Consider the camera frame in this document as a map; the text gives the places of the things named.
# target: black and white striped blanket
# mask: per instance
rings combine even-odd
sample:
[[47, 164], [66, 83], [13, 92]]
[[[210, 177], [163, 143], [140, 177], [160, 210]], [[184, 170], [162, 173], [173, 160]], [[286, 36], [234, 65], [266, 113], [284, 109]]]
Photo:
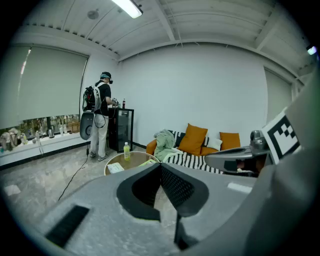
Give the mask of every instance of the black and white striped blanket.
[[191, 169], [206, 171], [209, 173], [223, 174], [223, 171], [220, 171], [219, 169], [212, 168], [209, 165], [207, 165], [205, 163], [205, 157], [202, 155], [195, 156], [193, 154], [184, 152], [183, 154], [178, 154], [177, 156], [175, 155], [169, 157], [166, 162], [170, 164], [188, 167]]

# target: black mini fridge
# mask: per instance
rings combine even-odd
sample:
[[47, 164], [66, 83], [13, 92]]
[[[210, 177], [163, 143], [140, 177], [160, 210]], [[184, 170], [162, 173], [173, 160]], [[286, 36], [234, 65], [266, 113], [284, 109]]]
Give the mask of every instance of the black mini fridge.
[[124, 152], [128, 142], [133, 150], [134, 110], [128, 108], [109, 108], [108, 146], [118, 153]]

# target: white wall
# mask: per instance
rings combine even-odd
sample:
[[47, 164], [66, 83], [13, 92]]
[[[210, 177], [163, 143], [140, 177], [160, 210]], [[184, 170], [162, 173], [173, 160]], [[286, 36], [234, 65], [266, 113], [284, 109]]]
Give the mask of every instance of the white wall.
[[133, 141], [142, 145], [160, 129], [184, 132], [188, 123], [219, 132], [250, 132], [266, 124], [268, 95], [263, 61], [220, 45], [166, 47], [119, 65], [112, 92], [134, 109]]
[[292, 88], [279, 76], [265, 70], [268, 91], [267, 122], [271, 121], [292, 102]]

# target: beige pants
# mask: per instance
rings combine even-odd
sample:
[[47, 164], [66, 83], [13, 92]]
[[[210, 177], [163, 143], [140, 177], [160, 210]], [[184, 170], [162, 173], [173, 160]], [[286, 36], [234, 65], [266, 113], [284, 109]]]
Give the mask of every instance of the beige pants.
[[93, 120], [91, 135], [90, 135], [91, 137], [90, 151], [93, 153], [97, 153], [97, 144], [99, 141], [98, 155], [99, 157], [103, 158], [106, 154], [106, 141], [107, 141], [109, 117], [103, 116], [102, 114], [94, 114], [94, 117], [95, 118]]

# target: qr code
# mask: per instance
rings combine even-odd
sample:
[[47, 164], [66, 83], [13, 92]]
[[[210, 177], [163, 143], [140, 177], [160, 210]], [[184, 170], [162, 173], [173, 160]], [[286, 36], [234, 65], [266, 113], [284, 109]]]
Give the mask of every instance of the qr code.
[[300, 146], [295, 131], [285, 115], [267, 133], [279, 160], [292, 154]]

